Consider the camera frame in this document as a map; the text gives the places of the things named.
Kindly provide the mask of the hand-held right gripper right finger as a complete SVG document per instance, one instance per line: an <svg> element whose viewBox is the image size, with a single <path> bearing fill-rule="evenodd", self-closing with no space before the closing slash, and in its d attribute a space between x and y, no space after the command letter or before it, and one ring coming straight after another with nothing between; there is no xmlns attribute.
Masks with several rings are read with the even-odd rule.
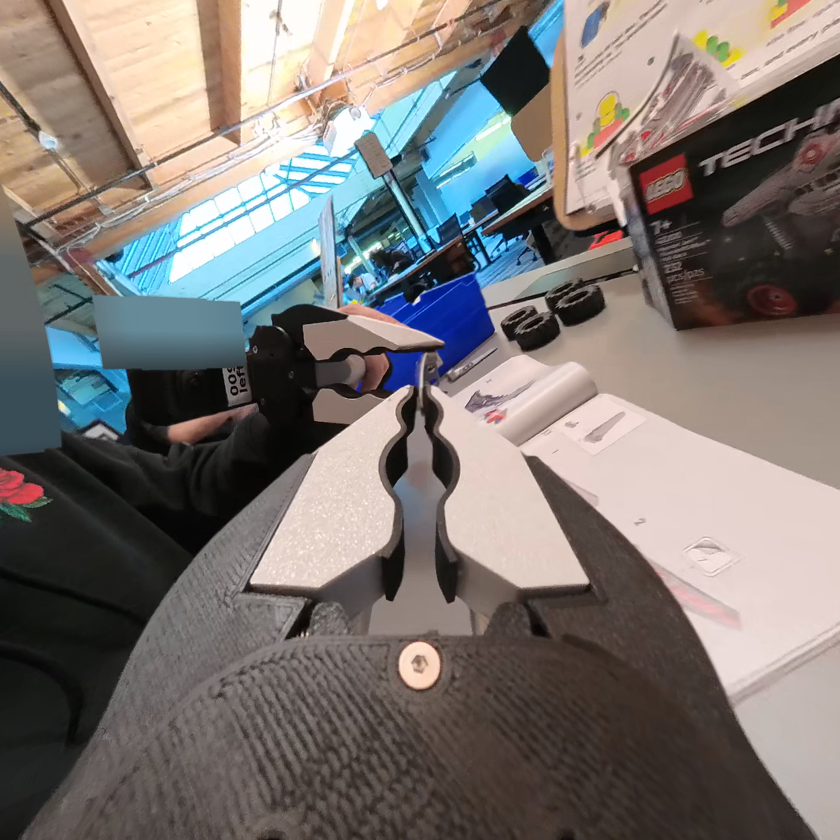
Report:
<svg viewBox="0 0 840 840"><path fill-rule="evenodd" d="M520 449L427 387L432 469L443 493L435 570L447 602L525 603L578 594L590 579Z"/></svg>

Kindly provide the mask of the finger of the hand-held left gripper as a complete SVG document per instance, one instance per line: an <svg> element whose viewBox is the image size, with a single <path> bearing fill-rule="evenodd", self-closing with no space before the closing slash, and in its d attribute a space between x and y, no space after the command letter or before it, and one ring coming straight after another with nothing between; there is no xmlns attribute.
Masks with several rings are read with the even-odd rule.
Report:
<svg viewBox="0 0 840 840"><path fill-rule="evenodd" d="M324 387L311 402L315 424L349 426L388 400L388 391L360 393L349 387Z"/></svg>
<svg viewBox="0 0 840 840"><path fill-rule="evenodd" d="M337 358L345 351L369 355L438 351L445 347L441 339L399 322L356 315L304 325L302 343L314 359Z"/></svg>

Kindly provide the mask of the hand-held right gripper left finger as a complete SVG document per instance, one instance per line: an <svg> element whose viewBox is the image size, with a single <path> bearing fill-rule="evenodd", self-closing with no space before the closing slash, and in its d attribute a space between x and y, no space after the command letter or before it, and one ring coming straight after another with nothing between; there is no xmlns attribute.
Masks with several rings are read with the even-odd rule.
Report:
<svg viewBox="0 0 840 840"><path fill-rule="evenodd" d="M313 456L249 579L312 602L393 601L403 580L404 512L417 389L405 386Z"/></svg>

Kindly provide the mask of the grey toy panel with sticker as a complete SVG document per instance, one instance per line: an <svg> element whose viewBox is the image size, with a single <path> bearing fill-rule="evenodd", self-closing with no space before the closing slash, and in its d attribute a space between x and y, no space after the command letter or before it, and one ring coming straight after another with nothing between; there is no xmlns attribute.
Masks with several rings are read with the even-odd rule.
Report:
<svg viewBox="0 0 840 840"><path fill-rule="evenodd" d="M421 413L426 411L426 402L429 389L439 383L440 356L437 351L428 351L422 354L421 360L416 366L416 401L417 410Z"/></svg>

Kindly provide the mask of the person's left forearm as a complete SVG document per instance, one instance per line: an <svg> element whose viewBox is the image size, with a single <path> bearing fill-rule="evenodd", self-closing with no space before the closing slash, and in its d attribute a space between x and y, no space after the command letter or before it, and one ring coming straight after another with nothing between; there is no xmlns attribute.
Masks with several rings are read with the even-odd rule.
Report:
<svg viewBox="0 0 840 840"><path fill-rule="evenodd" d="M63 434L61 451L185 550L196 553L303 455L314 426L247 417L221 442L175 444L165 455Z"/></svg>

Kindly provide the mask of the grey desk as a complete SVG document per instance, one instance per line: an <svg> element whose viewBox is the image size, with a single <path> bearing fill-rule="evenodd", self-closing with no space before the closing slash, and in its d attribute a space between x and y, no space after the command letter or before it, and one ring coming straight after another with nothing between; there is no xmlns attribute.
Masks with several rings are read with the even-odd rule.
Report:
<svg viewBox="0 0 840 840"><path fill-rule="evenodd" d="M838 490L838 316L678 332L634 276L605 298L537 359L582 364L603 393ZM838 838L838 644L730 703L815 834Z"/></svg>

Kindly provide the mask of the person's left hand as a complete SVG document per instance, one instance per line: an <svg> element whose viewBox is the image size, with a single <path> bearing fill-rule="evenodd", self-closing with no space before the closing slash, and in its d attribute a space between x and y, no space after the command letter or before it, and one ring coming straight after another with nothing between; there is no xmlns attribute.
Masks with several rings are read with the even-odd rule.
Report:
<svg viewBox="0 0 840 840"><path fill-rule="evenodd" d="M388 314L367 308L359 303L348 303L339 308L339 311L349 317L395 324L398 327L402 326L399 321L396 321ZM389 375L392 364L386 353L379 353L366 355L364 357L364 365L364 375L359 379L358 390L360 393L373 392L382 386Z"/></svg>

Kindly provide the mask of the small blue storage bin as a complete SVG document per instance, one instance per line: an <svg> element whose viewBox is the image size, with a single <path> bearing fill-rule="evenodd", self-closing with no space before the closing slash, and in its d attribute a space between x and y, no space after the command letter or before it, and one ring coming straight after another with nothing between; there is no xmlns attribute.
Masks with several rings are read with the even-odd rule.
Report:
<svg viewBox="0 0 840 840"><path fill-rule="evenodd" d="M467 359L495 332L476 273L422 292L413 302L393 296L380 311L444 342L439 370L447 373Z"/></svg>

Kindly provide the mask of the grey marker pen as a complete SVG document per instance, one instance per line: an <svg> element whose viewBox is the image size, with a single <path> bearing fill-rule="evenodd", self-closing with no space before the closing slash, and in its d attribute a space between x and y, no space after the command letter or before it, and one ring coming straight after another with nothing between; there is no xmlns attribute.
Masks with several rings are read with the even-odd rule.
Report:
<svg viewBox="0 0 840 840"><path fill-rule="evenodd" d="M483 353L479 353L475 355L473 358L461 362L457 366L449 369L449 371L444 375L444 378L448 382L456 382L463 376L467 375L471 371L473 371L479 364L483 361L487 360L491 357L494 353L496 353L498 348L492 348L490 350L484 351Z"/></svg>

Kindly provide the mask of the black toy tyre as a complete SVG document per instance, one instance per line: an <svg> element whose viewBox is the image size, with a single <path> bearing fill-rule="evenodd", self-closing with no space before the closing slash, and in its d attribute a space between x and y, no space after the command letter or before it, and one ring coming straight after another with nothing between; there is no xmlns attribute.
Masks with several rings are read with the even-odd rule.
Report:
<svg viewBox="0 0 840 840"><path fill-rule="evenodd" d="M524 352L532 352L555 341L560 336L560 321L552 311L538 311L534 307L520 308L500 322L504 336Z"/></svg>
<svg viewBox="0 0 840 840"><path fill-rule="evenodd" d="M549 310L565 327L588 322L606 309L601 287L583 280L568 280L545 296Z"/></svg>

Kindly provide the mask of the white instruction booklet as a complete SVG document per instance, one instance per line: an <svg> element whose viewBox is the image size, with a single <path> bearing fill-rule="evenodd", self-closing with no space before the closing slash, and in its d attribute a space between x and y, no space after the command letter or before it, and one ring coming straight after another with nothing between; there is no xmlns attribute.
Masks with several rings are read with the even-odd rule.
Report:
<svg viewBox="0 0 840 840"><path fill-rule="evenodd" d="M838 490L519 355L452 394L650 562L741 702L838 644Z"/></svg>

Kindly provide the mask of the person's black rose sweater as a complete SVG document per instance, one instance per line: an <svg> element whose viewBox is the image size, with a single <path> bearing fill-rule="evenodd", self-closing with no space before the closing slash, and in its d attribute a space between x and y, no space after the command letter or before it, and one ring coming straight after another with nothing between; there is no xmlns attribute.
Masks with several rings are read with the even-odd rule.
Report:
<svg viewBox="0 0 840 840"><path fill-rule="evenodd" d="M2 457L2 838L69 773L189 563L173 534L192 467L68 434Z"/></svg>

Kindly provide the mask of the black monitor screen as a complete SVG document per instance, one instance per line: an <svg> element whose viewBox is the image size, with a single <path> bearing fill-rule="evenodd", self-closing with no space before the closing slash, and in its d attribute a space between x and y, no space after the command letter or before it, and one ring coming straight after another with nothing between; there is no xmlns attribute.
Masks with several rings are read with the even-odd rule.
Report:
<svg viewBox="0 0 840 840"><path fill-rule="evenodd" d="M521 26L479 81L510 118L514 118L550 84L550 67Z"/></svg>

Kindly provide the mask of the black toy brick set box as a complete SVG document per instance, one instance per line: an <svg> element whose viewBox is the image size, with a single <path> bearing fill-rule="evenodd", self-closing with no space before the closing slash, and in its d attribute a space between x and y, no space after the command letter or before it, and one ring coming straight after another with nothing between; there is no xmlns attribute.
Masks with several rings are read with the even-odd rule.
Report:
<svg viewBox="0 0 840 840"><path fill-rule="evenodd" d="M676 331L838 314L838 56L635 162L623 197Z"/></svg>

